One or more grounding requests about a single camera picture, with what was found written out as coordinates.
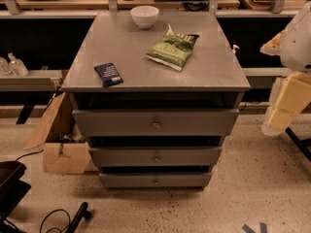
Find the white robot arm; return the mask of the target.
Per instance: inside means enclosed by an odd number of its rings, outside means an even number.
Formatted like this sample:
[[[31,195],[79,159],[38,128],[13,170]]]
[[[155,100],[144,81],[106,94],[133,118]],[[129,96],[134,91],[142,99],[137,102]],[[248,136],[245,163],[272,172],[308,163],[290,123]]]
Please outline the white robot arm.
[[[277,136],[311,103],[311,3],[306,3],[260,51],[279,55],[281,64],[293,70],[274,82],[261,127],[264,135]]]

